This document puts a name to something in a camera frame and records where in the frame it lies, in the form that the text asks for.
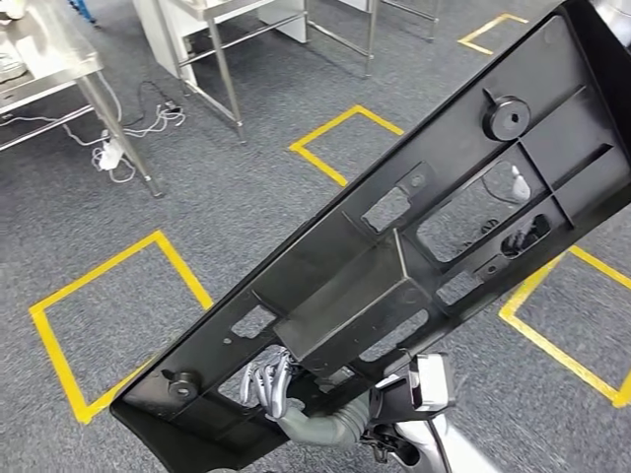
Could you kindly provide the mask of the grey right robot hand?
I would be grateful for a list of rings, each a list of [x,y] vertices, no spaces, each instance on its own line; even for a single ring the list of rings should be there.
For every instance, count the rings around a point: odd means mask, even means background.
[[[239,399],[245,405],[254,392],[258,404],[273,421],[283,418],[288,409],[288,390],[300,367],[287,348],[282,348],[274,363],[264,366],[250,362],[239,385]]]

